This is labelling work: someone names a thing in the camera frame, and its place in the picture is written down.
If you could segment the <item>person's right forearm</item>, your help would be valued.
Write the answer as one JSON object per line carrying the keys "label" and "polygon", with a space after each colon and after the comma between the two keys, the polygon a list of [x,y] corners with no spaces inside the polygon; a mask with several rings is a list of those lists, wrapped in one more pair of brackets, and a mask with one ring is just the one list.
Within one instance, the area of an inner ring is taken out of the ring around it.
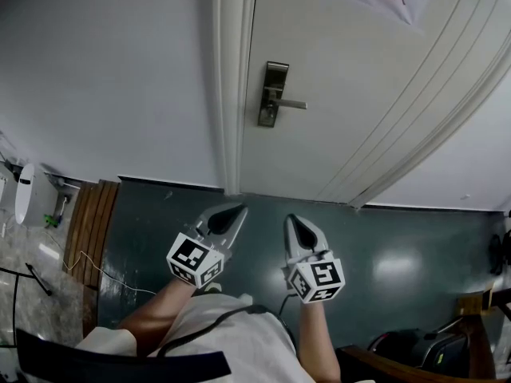
{"label": "person's right forearm", "polygon": [[341,370],[321,302],[300,306],[298,351],[301,366],[316,383],[341,383]]}

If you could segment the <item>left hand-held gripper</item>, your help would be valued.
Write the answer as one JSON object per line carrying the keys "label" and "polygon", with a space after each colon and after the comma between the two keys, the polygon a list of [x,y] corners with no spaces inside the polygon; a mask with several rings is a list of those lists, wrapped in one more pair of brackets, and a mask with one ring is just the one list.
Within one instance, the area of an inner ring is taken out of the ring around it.
{"label": "left hand-held gripper", "polygon": [[243,203],[223,203],[204,210],[195,225],[180,232],[173,242],[166,256],[171,273],[195,288],[218,277],[247,214]]}

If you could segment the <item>brown wooden furniture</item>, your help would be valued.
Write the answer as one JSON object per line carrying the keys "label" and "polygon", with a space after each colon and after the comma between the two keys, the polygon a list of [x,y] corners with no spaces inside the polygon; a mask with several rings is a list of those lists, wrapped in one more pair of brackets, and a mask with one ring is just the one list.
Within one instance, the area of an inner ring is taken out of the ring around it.
{"label": "brown wooden furniture", "polygon": [[339,347],[335,353],[343,383],[502,383],[496,378],[489,339],[479,315],[459,316],[436,330],[426,332],[465,334],[469,340],[469,377],[450,377],[426,372],[378,356],[356,345]]}

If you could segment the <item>brown wooden slatted panel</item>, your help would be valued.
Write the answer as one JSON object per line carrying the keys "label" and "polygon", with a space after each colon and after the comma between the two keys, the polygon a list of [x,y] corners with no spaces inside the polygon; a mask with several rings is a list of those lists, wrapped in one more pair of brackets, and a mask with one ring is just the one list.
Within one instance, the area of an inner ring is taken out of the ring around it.
{"label": "brown wooden slatted panel", "polygon": [[63,270],[80,284],[98,290],[99,268],[119,183],[101,180],[81,186],[71,216]]}

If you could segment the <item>black metal stand frame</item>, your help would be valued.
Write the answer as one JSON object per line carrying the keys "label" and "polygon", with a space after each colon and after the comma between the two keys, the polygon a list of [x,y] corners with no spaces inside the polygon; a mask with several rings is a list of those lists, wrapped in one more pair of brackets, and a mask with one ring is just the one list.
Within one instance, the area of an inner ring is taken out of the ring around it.
{"label": "black metal stand frame", "polygon": [[18,288],[21,278],[34,280],[43,290],[47,296],[51,296],[53,291],[50,289],[49,284],[43,280],[40,274],[36,271],[35,267],[29,263],[25,263],[28,274],[20,271],[10,270],[4,267],[0,267],[0,274],[8,274],[14,276],[14,290],[12,298],[12,342],[0,342],[0,348],[2,349],[16,349],[17,348],[17,332],[16,332],[16,305],[18,300]]}

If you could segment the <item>small cardboard box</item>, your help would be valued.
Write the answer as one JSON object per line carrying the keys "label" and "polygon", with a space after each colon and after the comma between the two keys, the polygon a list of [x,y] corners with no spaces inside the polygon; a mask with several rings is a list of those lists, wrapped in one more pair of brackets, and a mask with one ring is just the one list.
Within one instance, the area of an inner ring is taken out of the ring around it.
{"label": "small cardboard box", "polygon": [[490,283],[472,293],[463,294],[456,301],[455,313],[457,316],[486,315],[492,311],[492,296],[494,284]]}

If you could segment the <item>white oval appliance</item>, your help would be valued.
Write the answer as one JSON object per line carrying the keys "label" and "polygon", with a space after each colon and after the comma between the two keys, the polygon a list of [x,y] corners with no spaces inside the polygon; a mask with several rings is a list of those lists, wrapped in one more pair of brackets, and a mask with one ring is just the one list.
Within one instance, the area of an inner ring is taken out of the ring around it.
{"label": "white oval appliance", "polygon": [[16,223],[26,227],[45,227],[46,216],[54,214],[57,198],[57,189],[47,175],[34,164],[25,165],[16,191]]}

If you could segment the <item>person's white shirt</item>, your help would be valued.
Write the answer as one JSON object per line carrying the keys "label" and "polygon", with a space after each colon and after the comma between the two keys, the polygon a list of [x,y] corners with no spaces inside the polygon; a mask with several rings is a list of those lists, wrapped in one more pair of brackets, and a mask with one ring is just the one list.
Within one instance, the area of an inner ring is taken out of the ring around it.
{"label": "person's white shirt", "polygon": [[[232,316],[213,326],[206,334],[168,352],[170,356],[221,352],[230,374],[226,383],[316,383],[299,362],[287,331],[268,313],[249,314],[243,310],[248,302],[224,294],[193,296],[177,315],[160,347],[208,326],[220,315]],[[113,355],[137,356],[135,338],[127,330],[96,327],[77,345],[78,349]]]}

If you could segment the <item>white door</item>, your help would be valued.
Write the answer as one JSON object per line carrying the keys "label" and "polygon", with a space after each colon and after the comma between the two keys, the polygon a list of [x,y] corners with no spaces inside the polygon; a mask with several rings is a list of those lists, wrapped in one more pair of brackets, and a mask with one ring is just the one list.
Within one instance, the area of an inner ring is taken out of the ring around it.
{"label": "white door", "polygon": [[255,0],[240,190],[500,211],[511,0]]}

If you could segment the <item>metal door lock plate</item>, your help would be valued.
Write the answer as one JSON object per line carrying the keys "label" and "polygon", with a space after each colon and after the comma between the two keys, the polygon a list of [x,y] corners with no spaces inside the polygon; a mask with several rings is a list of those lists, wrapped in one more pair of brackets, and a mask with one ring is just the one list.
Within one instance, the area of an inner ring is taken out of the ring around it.
{"label": "metal door lock plate", "polygon": [[264,74],[263,91],[259,108],[260,127],[273,128],[279,111],[279,100],[284,91],[289,65],[268,61]]}

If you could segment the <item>person's left forearm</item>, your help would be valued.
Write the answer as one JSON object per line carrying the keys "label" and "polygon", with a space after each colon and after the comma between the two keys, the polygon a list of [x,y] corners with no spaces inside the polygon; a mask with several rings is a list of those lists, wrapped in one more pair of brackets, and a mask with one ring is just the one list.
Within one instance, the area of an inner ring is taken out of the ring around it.
{"label": "person's left forearm", "polygon": [[194,286],[175,278],[121,321],[118,328],[134,336],[138,357],[147,357],[159,347],[195,291]]}

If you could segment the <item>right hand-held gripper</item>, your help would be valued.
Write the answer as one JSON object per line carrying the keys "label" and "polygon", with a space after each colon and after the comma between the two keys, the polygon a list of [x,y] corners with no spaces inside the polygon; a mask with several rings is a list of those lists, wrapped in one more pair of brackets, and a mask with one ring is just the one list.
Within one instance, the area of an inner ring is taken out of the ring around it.
{"label": "right hand-held gripper", "polygon": [[283,224],[286,266],[283,268],[287,292],[303,304],[329,301],[346,285],[340,259],[328,249],[323,231],[310,220],[289,214]]}

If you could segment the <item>black bag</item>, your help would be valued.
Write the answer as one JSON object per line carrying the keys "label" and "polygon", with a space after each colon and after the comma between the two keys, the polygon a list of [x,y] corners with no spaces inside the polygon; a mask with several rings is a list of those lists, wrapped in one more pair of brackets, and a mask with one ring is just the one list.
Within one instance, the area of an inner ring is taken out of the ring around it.
{"label": "black bag", "polygon": [[395,330],[376,338],[368,350],[426,372],[469,377],[469,340],[465,334]]}

